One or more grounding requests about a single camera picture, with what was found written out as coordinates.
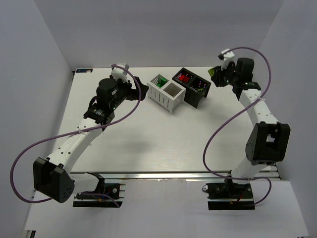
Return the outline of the green long lego piece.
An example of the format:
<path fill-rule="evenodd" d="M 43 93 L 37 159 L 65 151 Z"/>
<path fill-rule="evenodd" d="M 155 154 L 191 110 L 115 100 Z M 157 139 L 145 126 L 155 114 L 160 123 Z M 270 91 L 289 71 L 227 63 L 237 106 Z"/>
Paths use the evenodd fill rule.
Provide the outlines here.
<path fill-rule="evenodd" d="M 167 80 L 166 78 L 164 78 L 164 77 L 159 77 L 159 78 L 158 78 L 158 81 L 157 81 L 157 83 L 156 83 L 156 86 L 159 87 L 159 88 L 161 88 L 161 87 L 163 87 L 167 82 L 168 82 L 168 80 Z"/>

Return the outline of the yellow green long brick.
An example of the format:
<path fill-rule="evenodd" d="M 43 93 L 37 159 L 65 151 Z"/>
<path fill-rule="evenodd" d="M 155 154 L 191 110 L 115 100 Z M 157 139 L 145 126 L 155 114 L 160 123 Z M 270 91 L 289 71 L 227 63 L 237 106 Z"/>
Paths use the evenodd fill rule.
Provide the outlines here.
<path fill-rule="evenodd" d="M 211 78 L 214 77 L 214 76 L 216 75 L 216 70 L 215 70 L 215 68 L 209 69 L 209 70 L 208 70 L 208 73 L 209 73 L 209 75 L 210 75 Z"/>

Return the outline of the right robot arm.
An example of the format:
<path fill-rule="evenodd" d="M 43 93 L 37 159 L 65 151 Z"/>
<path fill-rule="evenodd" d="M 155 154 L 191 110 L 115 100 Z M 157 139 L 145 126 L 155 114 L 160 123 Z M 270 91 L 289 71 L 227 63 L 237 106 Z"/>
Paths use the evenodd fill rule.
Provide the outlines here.
<path fill-rule="evenodd" d="M 217 87 L 232 86 L 253 125 L 245 146 L 245 158 L 230 172 L 237 184 L 247 184 L 258 172 L 284 159 L 290 126 L 280 123 L 266 105 L 261 87 L 253 82 L 254 61 L 250 58 L 224 58 L 220 66 L 210 70 Z"/>

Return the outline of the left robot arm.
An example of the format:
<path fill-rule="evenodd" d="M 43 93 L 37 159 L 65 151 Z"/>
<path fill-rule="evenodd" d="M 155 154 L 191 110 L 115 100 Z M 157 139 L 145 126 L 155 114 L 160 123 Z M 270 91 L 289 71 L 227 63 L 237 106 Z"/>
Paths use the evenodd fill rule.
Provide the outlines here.
<path fill-rule="evenodd" d="M 82 177 L 70 175 L 73 166 L 87 147 L 105 130 L 105 125 L 114 119 L 114 111 L 125 100 L 144 100 L 148 86 L 136 79 L 136 89 L 132 84 L 113 77 L 99 82 L 96 96 L 89 102 L 77 133 L 46 158 L 37 158 L 33 163 L 33 180 L 36 191 L 49 198 L 64 203 L 72 194 L 103 196 L 105 180 L 97 173 L 87 172 Z"/>

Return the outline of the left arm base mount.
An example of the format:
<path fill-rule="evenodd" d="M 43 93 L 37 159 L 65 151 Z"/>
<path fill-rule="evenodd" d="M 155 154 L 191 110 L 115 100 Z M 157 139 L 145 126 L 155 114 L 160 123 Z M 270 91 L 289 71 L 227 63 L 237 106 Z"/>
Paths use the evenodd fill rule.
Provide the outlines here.
<path fill-rule="evenodd" d="M 126 184 L 106 179 L 97 173 L 72 174 L 73 207 L 119 208 L 123 203 Z"/>

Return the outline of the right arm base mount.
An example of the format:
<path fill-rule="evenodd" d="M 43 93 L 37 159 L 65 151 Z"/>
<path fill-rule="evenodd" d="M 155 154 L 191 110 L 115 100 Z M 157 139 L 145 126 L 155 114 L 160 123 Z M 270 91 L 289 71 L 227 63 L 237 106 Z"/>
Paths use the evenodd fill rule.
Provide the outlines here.
<path fill-rule="evenodd" d="M 208 195 L 208 209 L 212 211 L 255 210 L 251 185 L 232 183 L 206 183 L 202 192 Z"/>

